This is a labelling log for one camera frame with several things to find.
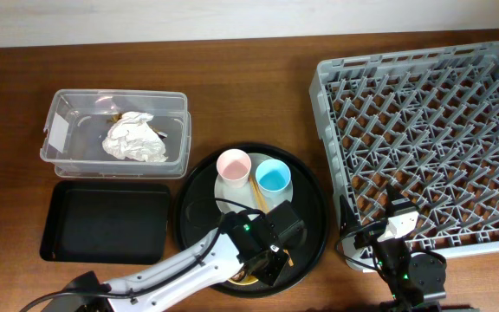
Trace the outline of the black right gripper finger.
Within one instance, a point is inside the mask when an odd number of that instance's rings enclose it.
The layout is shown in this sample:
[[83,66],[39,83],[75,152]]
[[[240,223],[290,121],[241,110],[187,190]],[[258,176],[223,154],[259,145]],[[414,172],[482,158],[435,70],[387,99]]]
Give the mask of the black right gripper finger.
[[353,207],[344,195],[340,195],[340,235],[346,234],[360,227],[360,222],[353,213]]
[[388,198],[386,206],[387,215],[401,215],[415,211],[415,204],[392,185],[386,186],[386,192]]

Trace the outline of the yellow bowl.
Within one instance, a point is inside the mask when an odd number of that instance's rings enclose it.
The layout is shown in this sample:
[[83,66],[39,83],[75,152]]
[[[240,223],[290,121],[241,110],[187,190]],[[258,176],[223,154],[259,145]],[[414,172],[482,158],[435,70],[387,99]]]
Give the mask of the yellow bowl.
[[258,279],[252,275],[244,275],[242,272],[240,272],[230,278],[228,282],[239,286],[247,286],[257,283]]

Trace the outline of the blue cup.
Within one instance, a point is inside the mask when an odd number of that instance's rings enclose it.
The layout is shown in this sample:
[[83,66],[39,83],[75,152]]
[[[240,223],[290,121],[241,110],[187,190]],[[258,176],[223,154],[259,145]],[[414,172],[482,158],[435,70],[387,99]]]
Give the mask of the blue cup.
[[257,167],[255,180],[263,195],[274,198],[288,188],[291,171],[279,159],[266,159]]

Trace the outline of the pink cup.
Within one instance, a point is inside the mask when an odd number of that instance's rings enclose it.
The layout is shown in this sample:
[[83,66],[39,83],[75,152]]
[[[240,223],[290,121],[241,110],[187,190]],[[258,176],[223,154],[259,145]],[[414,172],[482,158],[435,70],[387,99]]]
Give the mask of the pink cup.
[[241,149],[228,149],[217,159],[217,173],[232,188],[241,188],[249,181],[252,162]]

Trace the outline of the white napkin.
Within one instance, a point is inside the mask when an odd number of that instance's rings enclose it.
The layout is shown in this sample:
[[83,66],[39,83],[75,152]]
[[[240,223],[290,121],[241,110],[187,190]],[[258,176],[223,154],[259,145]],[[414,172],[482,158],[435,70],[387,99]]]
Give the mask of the white napkin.
[[102,141],[103,150],[116,159],[133,159],[141,162],[167,161],[166,147],[158,133],[148,124],[153,115],[143,112],[126,112],[120,115]]

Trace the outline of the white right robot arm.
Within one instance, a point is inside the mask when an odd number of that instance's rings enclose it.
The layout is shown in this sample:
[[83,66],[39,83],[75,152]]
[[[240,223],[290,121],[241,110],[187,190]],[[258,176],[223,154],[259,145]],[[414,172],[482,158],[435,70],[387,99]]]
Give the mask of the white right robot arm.
[[443,306],[447,260],[432,250],[411,250],[405,239],[415,230],[419,206],[391,185],[385,216],[359,224],[340,196],[340,238],[335,250],[348,263],[376,272],[392,294],[381,311],[473,311],[467,305]]

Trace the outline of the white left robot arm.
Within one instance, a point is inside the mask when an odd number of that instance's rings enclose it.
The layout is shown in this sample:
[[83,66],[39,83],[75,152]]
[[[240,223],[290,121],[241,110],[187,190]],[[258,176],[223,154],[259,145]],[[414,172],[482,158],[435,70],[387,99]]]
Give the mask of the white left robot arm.
[[215,284],[254,277],[276,284],[289,251],[307,239],[307,226],[288,201],[265,213],[247,205],[225,211],[191,247],[147,270],[100,283],[78,276],[47,311],[164,311]]

